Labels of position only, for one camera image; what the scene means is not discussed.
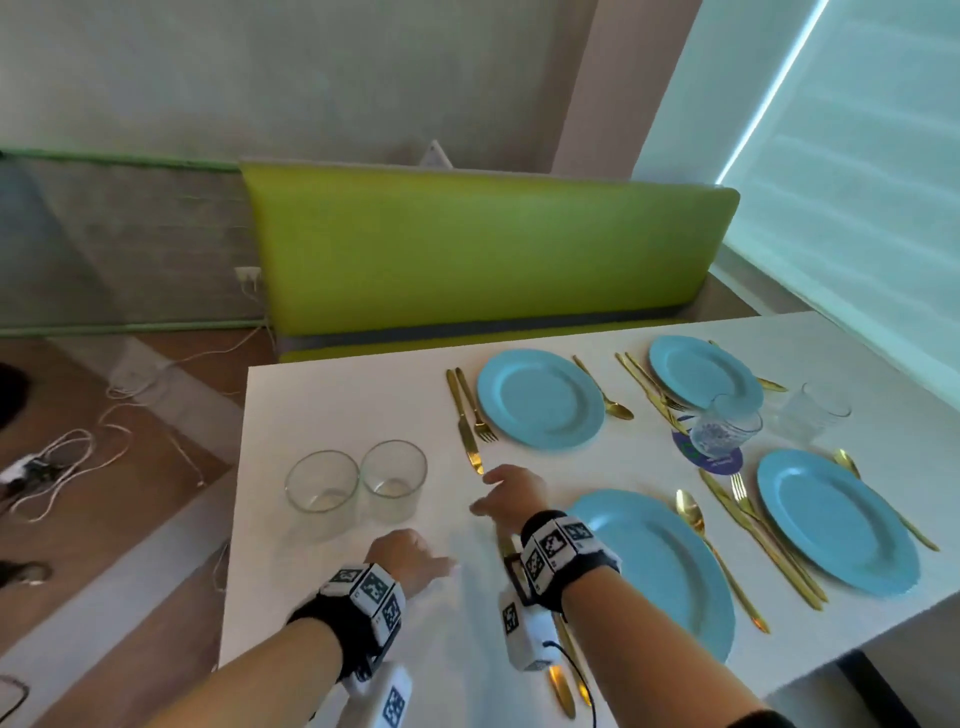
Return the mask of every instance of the forearm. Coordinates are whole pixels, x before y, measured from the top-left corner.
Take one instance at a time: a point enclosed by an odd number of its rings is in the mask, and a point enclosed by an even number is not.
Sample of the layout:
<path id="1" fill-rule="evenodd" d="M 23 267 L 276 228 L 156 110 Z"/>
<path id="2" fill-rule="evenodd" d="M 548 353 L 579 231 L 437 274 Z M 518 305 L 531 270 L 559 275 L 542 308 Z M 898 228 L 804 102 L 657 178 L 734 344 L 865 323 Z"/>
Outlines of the forearm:
<path id="1" fill-rule="evenodd" d="M 620 728 L 723 728 L 763 708 L 614 570 L 585 574 L 564 590 L 563 603 Z"/>
<path id="2" fill-rule="evenodd" d="M 326 624 L 298 619 L 214 672 L 148 728 L 302 728 L 340 675 Z"/>

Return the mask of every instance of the white table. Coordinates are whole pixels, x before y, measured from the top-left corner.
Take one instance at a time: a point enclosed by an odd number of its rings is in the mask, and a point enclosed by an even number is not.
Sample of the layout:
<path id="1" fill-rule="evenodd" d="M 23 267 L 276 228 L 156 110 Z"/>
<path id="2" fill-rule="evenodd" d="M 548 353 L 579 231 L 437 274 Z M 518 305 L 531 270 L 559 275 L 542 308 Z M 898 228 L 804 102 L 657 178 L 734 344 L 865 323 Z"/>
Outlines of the white table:
<path id="1" fill-rule="evenodd" d="M 829 596 L 822 613 L 810 609 L 753 539 L 734 524 L 674 448 L 670 428 L 613 359 L 645 352 L 657 336 L 714 339 L 760 376 L 791 389 L 808 379 L 831 382 L 853 405 L 848 423 L 818 446 L 842 446 L 863 476 L 911 517 L 941 549 L 918 545 L 923 576 L 908 595 L 877 599 L 823 575 Z M 356 459 L 391 438 L 419 445 L 429 476 L 408 524 L 462 567 L 409 607 L 390 657 L 411 671 L 415 690 L 406 725 L 566 725 L 541 674 L 521 674 L 507 661 L 496 597 L 507 578 L 497 560 L 492 525 L 468 504 L 487 488 L 470 468 L 456 428 L 444 370 L 463 367 L 473 382 L 484 363 L 507 349 L 533 347 L 562 356 L 578 353 L 613 399 L 636 413 L 632 422 L 608 418 L 582 449 L 546 453 L 506 438 L 484 445 L 490 469 L 511 462 L 543 475 L 558 507 L 597 488 L 621 488 L 671 499 L 685 488 L 700 501 L 708 534 L 767 618 L 765 636 L 739 605 L 730 668 L 766 695 L 831 662 L 941 599 L 960 591 L 960 487 L 950 454 L 960 442 L 960 413 L 927 393 L 817 313 L 704 324 L 637 328 L 450 349 L 311 361 L 251 369 L 237 482 L 221 664 L 273 634 L 294 606 L 341 563 L 357 561 L 370 541 L 389 530 L 362 522 L 326 542 L 311 535 L 309 517 L 286 502 L 290 467 L 317 449 L 340 449 Z M 776 407 L 788 395 L 768 397 Z M 759 458 L 789 447 L 762 432 L 746 447 L 748 482 Z M 331 696 L 316 724 L 343 704 Z M 612 716 L 600 700 L 600 724 Z M 589 725 L 582 704 L 578 725 Z"/>

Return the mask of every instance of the hand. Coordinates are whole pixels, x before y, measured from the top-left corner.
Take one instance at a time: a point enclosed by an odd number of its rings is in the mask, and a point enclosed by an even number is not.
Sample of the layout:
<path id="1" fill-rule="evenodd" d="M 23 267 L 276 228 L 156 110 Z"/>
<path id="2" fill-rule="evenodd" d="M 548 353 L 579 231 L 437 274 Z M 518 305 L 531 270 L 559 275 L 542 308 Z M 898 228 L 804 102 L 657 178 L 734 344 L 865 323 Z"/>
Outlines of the hand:
<path id="1" fill-rule="evenodd" d="M 499 483 L 470 506 L 474 516 L 490 516 L 498 531 L 519 533 L 531 516 L 550 506 L 546 483 L 536 473 L 517 465 L 501 465 L 483 476 L 485 483 Z"/>
<path id="2" fill-rule="evenodd" d="M 440 576 L 449 576 L 457 562 L 430 553 L 423 537 L 413 528 L 391 531 L 370 544 L 367 564 L 377 564 L 403 587 L 410 599 Z"/>

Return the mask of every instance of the purple coaster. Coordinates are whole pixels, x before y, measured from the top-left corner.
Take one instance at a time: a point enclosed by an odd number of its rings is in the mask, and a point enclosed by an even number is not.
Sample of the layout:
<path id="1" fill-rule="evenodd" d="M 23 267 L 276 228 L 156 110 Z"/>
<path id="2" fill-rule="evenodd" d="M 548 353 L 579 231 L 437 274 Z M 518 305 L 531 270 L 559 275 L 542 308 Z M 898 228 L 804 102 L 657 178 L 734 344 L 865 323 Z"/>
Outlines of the purple coaster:
<path id="1" fill-rule="evenodd" d="M 684 415 L 678 419 L 680 422 L 685 422 L 692 420 L 693 415 Z M 727 457 L 714 460 L 694 448 L 693 443 L 690 442 L 690 438 L 681 432 L 674 430 L 673 442 L 687 460 L 698 468 L 703 468 L 708 473 L 713 473 L 714 475 L 733 475 L 734 473 L 739 473 L 740 469 L 743 468 L 743 452 L 740 451 L 740 448 L 731 452 Z"/>

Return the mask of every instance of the wristband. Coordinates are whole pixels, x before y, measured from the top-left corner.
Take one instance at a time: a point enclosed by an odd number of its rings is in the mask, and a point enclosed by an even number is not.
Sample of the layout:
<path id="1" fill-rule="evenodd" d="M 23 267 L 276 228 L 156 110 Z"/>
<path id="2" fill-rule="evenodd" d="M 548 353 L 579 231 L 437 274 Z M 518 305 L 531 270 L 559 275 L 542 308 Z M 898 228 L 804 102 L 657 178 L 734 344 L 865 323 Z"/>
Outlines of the wristband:
<path id="1" fill-rule="evenodd" d="M 542 511 L 521 534 L 520 563 L 537 604 L 563 613 L 566 586 L 588 571 L 609 566 L 620 571 L 620 557 L 607 548 L 580 519 L 563 511 Z"/>
<path id="2" fill-rule="evenodd" d="M 377 564 L 346 565 L 287 620 L 317 619 L 336 636 L 343 651 L 338 682 L 349 675 L 369 680 L 400 631 L 403 589 Z"/>

